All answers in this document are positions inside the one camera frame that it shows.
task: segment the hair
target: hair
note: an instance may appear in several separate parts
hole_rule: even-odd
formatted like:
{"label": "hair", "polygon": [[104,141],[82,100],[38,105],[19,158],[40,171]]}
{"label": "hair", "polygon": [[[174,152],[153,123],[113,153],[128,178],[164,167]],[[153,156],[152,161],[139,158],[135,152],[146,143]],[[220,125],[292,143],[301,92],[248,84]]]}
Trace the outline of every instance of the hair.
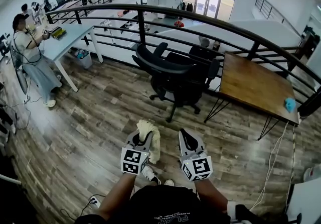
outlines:
{"label": "hair", "polygon": [[26,11],[28,9],[28,5],[27,4],[24,4],[21,6],[21,11]]}

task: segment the door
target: door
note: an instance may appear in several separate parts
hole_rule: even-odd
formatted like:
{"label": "door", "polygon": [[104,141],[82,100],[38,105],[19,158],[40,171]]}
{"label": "door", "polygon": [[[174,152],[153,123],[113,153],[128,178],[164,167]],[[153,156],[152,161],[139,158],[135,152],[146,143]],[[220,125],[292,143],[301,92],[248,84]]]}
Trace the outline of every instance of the door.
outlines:
{"label": "door", "polygon": [[197,14],[204,15],[204,12],[207,6],[206,3],[207,3],[207,0],[197,0],[195,12]]}
{"label": "door", "polygon": [[205,15],[216,19],[219,5],[220,0],[208,0]]}

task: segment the sneaker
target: sneaker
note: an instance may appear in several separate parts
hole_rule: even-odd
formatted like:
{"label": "sneaker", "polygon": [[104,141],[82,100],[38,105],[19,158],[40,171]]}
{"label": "sneaker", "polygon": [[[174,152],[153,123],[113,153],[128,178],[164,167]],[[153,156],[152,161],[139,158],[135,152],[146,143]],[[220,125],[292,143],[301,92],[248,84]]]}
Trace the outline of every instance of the sneaker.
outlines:
{"label": "sneaker", "polygon": [[174,186],[174,181],[172,181],[171,179],[168,179],[165,181],[164,185],[165,186]]}
{"label": "sneaker", "polygon": [[142,174],[149,181],[152,181],[152,179],[156,178],[158,180],[158,185],[161,185],[161,181],[159,180],[159,178],[156,177],[156,175],[153,172],[152,168],[150,168],[149,166],[145,166],[145,168],[142,170]]}
{"label": "sneaker", "polygon": [[44,102],[44,106],[51,108],[56,105],[56,100],[49,100],[48,102]]}
{"label": "sneaker", "polygon": [[14,123],[11,125],[11,131],[16,134],[16,125]]}

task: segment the blue object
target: blue object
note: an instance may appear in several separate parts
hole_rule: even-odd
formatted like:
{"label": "blue object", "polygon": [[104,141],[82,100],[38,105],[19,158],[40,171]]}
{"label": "blue object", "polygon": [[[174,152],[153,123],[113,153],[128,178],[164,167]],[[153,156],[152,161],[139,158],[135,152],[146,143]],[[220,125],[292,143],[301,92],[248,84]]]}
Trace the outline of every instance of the blue object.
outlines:
{"label": "blue object", "polygon": [[287,98],[285,99],[285,108],[289,113],[293,112],[295,109],[296,103],[293,98]]}

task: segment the wooden floor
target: wooden floor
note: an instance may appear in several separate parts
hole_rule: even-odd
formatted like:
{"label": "wooden floor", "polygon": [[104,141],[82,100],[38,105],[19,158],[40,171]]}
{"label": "wooden floor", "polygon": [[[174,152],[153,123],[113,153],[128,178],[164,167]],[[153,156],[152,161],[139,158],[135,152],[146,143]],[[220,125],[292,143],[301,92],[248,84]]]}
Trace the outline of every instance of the wooden floor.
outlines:
{"label": "wooden floor", "polygon": [[[248,207],[256,201],[264,185],[270,151],[281,136],[284,123],[279,123],[258,142],[266,117],[229,104],[204,124],[216,98],[203,94],[198,104],[199,115],[190,107],[180,108],[168,124],[165,118],[172,104],[148,98],[153,90],[144,71],[109,60],[103,64],[95,60],[89,70],[83,70],[68,58],[63,65],[79,91],[74,92],[63,79],[53,109],[44,108],[41,99],[28,103],[31,111],[28,127],[18,130],[9,143],[16,157],[17,175],[30,201],[47,223],[72,223],[60,214],[61,208],[76,217],[92,194],[109,192],[121,176],[121,147],[140,119],[149,120],[159,128],[161,157],[152,168],[163,182],[171,178],[176,185],[194,187],[178,164],[178,130],[186,127],[202,134],[213,161],[211,180],[218,189],[229,200],[237,200]],[[9,105],[22,102],[24,97],[12,64],[2,62],[0,70],[6,85],[2,98]],[[31,101],[39,98],[34,88],[30,95]],[[16,106],[15,110],[20,118],[18,126],[25,127],[29,112],[23,105]],[[305,168],[321,161],[320,111],[304,120],[295,132],[294,180],[300,182]],[[256,213],[283,210],[292,152],[292,127],[289,126],[264,200],[255,208]],[[140,176],[136,190],[146,184],[145,178]]]}

